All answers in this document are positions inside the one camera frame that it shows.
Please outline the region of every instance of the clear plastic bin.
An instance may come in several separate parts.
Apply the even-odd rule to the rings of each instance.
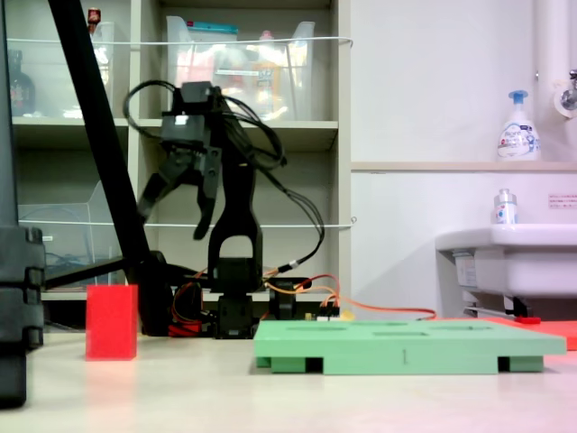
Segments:
[[[42,231],[46,247],[47,276],[73,271],[120,255],[112,217],[100,182],[87,203],[20,205],[18,214],[21,226],[38,227]],[[122,282],[123,275],[114,272],[71,286],[81,288],[87,284]]]
[[[110,107],[114,116],[120,117],[128,91],[130,49],[106,43],[111,41],[126,39],[114,23],[100,23],[93,36],[96,61]],[[25,110],[24,115],[82,118],[64,51],[59,44],[9,41],[8,49],[22,52],[22,73],[32,81],[33,109]]]
[[[168,80],[176,86],[211,81],[262,120],[312,120],[312,41],[194,45],[182,18],[168,16],[167,26],[169,42],[184,42],[169,45]],[[314,29],[301,23],[293,39],[311,38]]]

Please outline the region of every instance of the table surface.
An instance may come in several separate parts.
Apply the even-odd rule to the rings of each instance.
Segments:
[[[29,356],[29,400],[0,431],[577,432],[577,353],[544,373],[273,375],[251,341],[142,337],[131,362],[86,362],[83,334]]]

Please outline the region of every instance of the red cube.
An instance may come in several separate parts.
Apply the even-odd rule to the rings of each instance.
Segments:
[[[136,356],[138,288],[87,288],[87,360],[123,361]]]

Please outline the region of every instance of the green platform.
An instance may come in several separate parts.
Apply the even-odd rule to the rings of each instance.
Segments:
[[[254,338],[257,366],[273,373],[480,374],[543,371],[565,339],[491,322],[274,321]]]

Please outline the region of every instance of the white sink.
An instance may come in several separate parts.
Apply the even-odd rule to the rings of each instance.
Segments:
[[[458,265],[465,263],[463,252],[471,254],[476,282],[467,284],[468,290],[526,298],[577,297],[577,225],[487,226],[440,235],[435,246],[460,255]]]

